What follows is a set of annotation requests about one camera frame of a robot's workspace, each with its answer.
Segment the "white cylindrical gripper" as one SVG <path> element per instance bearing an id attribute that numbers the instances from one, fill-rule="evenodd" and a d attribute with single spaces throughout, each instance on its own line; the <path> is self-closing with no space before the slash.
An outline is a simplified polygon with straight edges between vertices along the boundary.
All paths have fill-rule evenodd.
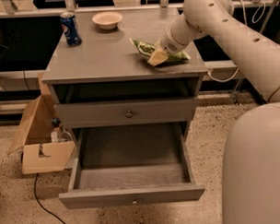
<path id="1" fill-rule="evenodd" d="M 169 53 L 179 53 L 193 40 L 202 34 L 200 28 L 192 25 L 180 14 L 166 27 L 158 43 L 159 47 L 151 54 L 148 63 L 152 66 L 161 65 L 169 58 Z"/>

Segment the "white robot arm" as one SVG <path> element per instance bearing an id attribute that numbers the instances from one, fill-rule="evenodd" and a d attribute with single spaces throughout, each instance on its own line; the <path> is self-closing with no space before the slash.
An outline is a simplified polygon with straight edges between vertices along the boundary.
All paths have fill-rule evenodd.
<path id="1" fill-rule="evenodd" d="M 280 224 L 280 45 L 240 23 L 225 0 L 185 0 L 149 63 L 160 65 L 199 36 L 216 41 L 265 103 L 231 128 L 222 164 L 222 224 Z"/>

